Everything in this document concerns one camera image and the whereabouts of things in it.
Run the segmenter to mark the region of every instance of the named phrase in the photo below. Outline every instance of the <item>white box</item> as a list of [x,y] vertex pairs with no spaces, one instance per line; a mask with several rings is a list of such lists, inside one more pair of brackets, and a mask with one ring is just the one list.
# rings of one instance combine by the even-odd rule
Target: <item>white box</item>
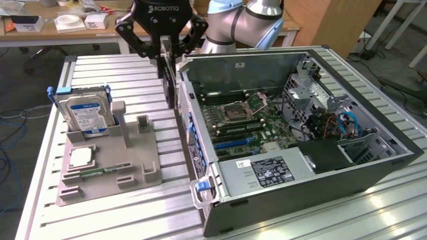
[[16,31],[40,32],[45,24],[40,16],[11,16]]
[[367,34],[364,31],[360,33],[358,42],[351,49],[351,54],[360,54],[364,51],[364,47],[368,45],[368,41],[371,40],[371,35]]
[[81,19],[72,25],[60,24],[59,21],[55,19],[55,26],[59,34],[87,30],[85,24],[83,23]]
[[107,28],[107,14],[88,15],[84,20],[87,29],[105,29]]

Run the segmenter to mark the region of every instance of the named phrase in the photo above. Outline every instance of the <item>green circuit board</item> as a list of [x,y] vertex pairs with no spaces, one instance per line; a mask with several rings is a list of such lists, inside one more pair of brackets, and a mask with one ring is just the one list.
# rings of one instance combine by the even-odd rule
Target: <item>green circuit board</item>
[[262,92],[252,92],[241,101],[204,104],[200,100],[204,122],[220,161],[283,150],[298,142],[274,100]]

